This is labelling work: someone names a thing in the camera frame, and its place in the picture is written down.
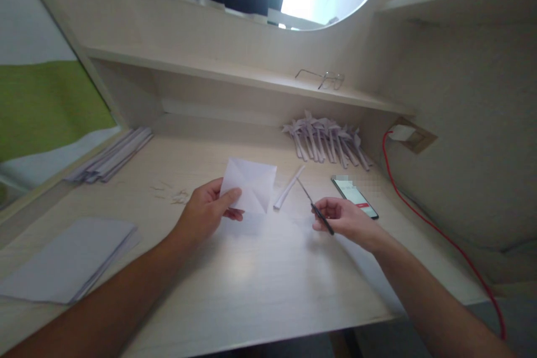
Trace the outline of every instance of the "white desk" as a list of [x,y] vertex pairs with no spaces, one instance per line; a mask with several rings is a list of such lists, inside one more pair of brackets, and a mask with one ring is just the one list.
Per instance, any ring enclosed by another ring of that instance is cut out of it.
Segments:
[[[155,138],[108,184],[83,185],[0,252],[0,277],[28,260],[80,216],[133,222],[142,242],[109,269],[100,284],[159,242],[183,209],[169,195],[222,176],[228,157],[278,166],[273,201],[301,162],[277,128],[165,115]],[[464,304],[486,300],[449,246],[394,197],[373,168],[308,162],[301,179],[312,198],[338,196],[331,175],[355,175],[380,215],[378,223],[406,245]],[[166,183],[173,187],[168,189]],[[217,233],[177,275],[177,281],[132,339],[125,357],[185,357],[339,328],[395,315],[341,246],[311,229],[307,198],[295,186],[279,212],[224,219]],[[65,307],[0,298],[0,353]]]

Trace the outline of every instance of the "forearm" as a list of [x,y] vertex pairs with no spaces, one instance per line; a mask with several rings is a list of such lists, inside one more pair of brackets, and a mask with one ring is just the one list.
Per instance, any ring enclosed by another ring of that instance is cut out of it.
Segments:
[[434,356],[513,356],[503,341],[390,235],[382,236],[372,252]]
[[6,356],[116,356],[196,246],[172,232]]

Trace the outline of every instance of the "power outlet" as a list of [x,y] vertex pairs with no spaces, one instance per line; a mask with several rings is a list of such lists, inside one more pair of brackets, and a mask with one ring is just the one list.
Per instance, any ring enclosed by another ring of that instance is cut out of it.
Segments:
[[395,125],[405,125],[405,126],[411,126],[416,129],[414,134],[405,142],[401,142],[406,148],[408,148],[410,151],[412,151],[414,154],[421,153],[424,149],[426,149],[429,145],[435,142],[435,140],[438,138],[430,131],[427,131],[425,129],[422,129],[421,127],[415,125],[410,120],[405,119],[404,117],[399,117],[393,126]]

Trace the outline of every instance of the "scissor blade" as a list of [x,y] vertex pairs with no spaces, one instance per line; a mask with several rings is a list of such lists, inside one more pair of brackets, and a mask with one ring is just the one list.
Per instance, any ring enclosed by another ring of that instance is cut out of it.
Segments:
[[300,181],[300,179],[297,178],[296,180],[300,183],[300,185],[301,185],[302,188],[304,189],[304,192],[306,193],[306,196],[309,198],[309,201],[311,201],[312,204],[313,204],[313,200],[312,200],[312,198],[309,196],[308,191],[306,190],[306,188],[304,187],[304,185],[302,184],[302,182]]

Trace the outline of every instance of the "phone screen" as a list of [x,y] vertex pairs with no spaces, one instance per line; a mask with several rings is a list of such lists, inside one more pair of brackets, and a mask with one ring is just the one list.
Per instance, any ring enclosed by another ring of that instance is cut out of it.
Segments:
[[332,178],[332,182],[334,182],[334,185],[336,185],[337,189],[345,199],[352,201],[369,217],[372,219],[377,219],[379,217],[365,197],[362,196],[362,193],[360,193],[358,188],[352,184],[351,180],[348,180],[348,177],[336,176]]

